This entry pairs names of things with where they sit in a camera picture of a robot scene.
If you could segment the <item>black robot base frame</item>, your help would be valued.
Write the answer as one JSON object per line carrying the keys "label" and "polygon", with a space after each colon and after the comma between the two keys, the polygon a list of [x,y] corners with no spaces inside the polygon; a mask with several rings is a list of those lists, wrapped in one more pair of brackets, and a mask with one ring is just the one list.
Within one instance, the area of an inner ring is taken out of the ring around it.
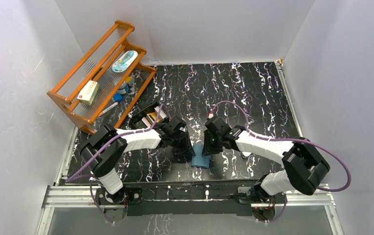
{"label": "black robot base frame", "polygon": [[94,209],[107,221],[119,222],[127,216],[153,214],[233,214],[271,221],[281,210],[291,207],[324,208],[328,219],[335,219],[335,202],[328,192],[318,190],[304,195],[291,190],[257,199],[252,180],[126,183],[113,201],[106,190],[88,184],[49,186],[43,209]]}

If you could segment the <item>blue card holder wallet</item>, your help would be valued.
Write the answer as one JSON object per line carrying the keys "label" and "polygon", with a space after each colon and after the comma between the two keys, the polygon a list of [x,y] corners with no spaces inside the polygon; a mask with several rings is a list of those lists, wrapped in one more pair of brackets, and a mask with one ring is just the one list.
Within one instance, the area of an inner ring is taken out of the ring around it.
{"label": "blue card holder wallet", "polygon": [[193,146],[194,156],[191,157],[191,166],[199,168],[209,168],[211,155],[203,154],[204,145],[195,143]]}

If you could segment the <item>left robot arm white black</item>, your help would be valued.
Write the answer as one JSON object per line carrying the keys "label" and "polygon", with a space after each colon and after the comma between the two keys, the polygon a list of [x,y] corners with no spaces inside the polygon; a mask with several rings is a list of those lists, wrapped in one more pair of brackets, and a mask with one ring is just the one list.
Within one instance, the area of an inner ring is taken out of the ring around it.
{"label": "left robot arm white black", "polygon": [[159,149],[171,146],[174,156],[195,154],[186,122],[180,117],[166,118],[149,128],[122,130],[107,124],[88,140],[78,145],[79,156],[107,191],[107,198],[114,204],[123,202],[123,188],[116,164],[123,153],[141,149]]}

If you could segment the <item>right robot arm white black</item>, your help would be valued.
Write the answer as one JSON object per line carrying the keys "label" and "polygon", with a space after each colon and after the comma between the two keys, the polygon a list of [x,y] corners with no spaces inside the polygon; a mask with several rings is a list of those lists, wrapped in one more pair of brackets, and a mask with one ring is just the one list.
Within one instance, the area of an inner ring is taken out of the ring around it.
{"label": "right robot arm white black", "polygon": [[247,192],[249,197],[262,203],[289,190],[312,195],[330,170],[330,165],[315,146],[308,144],[308,139],[273,141],[255,132],[247,132],[243,126],[231,128],[219,117],[209,118],[205,127],[205,155],[233,149],[256,154],[282,165],[281,171],[262,176]]}

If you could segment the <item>black plastic card box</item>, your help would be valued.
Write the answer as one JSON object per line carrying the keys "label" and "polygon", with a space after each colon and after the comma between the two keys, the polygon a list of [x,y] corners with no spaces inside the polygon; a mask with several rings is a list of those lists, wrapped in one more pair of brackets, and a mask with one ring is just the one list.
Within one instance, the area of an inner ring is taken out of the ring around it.
{"label": "black plastic card box", "polygon": [[162,123],[168,123],[169,119],[170,117],[166,107],[161,107],[160,103],[153,102],[133,115],[129,120],[129,125],[133,129],[147,129],[156,121],[153,129],[158,129]]}

